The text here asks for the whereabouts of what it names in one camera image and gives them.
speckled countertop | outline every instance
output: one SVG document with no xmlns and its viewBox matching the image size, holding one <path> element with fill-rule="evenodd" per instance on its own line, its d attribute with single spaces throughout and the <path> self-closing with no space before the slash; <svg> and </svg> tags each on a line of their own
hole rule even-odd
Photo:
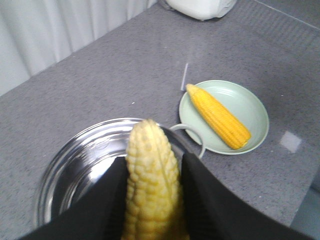
<svg viewBox="0 0 320 240">
<path fill-rule="evenodd" d="M 81 130 L 114 118 L 179 123 L 187 83 L 227 80 L 267 109 L 263 144 L 203 162 L 240 198 L 289 225 L 320 165 L 319 30 L 256 1 L 197 21 L 154 5 L 0 97 L 0 238 L 32 229 L 51 159 Z M 184 132 L 186 141 L 199 151 Z"/>
</svg>

light green plate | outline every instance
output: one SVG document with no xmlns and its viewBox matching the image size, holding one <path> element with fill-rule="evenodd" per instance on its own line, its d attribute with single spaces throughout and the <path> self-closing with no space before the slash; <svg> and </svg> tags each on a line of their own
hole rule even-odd
<svg viewBox="0 0 320 240">
<path fill-rule="evenodd" d="M 237 150 L 227 146 L 209 127 L 193 106 L 186 92 L 180 101 L 179 115 L 183 124 L 194 127 L 205 139 L 206 149 L 218 154 L 244 154 L 257 148 L 265 140 L 269 131 L 269 118 L 261 101 L 248 89 L 229 81 L 209 80 L 196 86 L 206 90 L 235 115 L 251 132 L 248 143 Z M 188 135 L 199 145 L 201 141 L 191 131 Z"/>
</svg>

metal handle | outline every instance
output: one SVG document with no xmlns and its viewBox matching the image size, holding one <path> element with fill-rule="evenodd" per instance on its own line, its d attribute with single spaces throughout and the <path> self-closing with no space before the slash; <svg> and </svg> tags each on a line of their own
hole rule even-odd
<svg viewBox="0 0 320 240">
<path fill-rule="evenodd" d="M 170 129 L 172 131 L 179 130 L 179 129 L 187 129 L 187 130 L 194 132 L 199 137 L 201 145 L 202 145 L 201 152 L 200 152 L 198 158 L 201 159 L 203 157 L 203 155 L 205 154 L 205 151 L 206 151 L 206 144 L 205 144 L 204 138 L 201 136 L 201 134 L 197 130 L 195 130 L 192 126 L 189 126 L 189 125 L 186 125 L 183 123 L 173 125 L 172 127 L 170 127 Z"/>
</svg>

metal pot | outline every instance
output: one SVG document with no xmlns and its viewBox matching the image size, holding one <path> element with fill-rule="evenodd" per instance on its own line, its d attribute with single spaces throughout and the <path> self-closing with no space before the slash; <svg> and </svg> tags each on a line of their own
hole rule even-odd
<svg viewBox="0 0 320 240">
<path fill-rule="evenodd" d="M 126 155 L 130 132 L 141 118 L 117 118 L 95 124 L 71 138 L 56 154 L 46 169 L 36 193 L 33 224 L 38 228 L 77 202 L 108 170 L 116 157 Z M 181 161 L 184 153 L 192 153 L 174 130 L 192 127 L 177 124 L 165 128 L 159 124 Z M 202 137 L 202 150 L 205 151 Z"/>
</svg>

corn on the cob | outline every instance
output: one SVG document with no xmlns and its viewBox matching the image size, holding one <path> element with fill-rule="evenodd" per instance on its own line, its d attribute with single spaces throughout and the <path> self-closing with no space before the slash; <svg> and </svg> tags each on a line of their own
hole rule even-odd
<svg viewBox="0 0 320 240">
<path fill-rule="evenodd" d="M 123 240 L 187 240 L 178 161 L 151 119 L 134 125 L 127 147 Z"/>
<path fill-rule="evenodd" d="M 186 89 L 194 107 L 230 148 L 240 149 L 248 143 L 249 130 L 217 99 L 192 84 L 187 84 Z"/>
</svg>

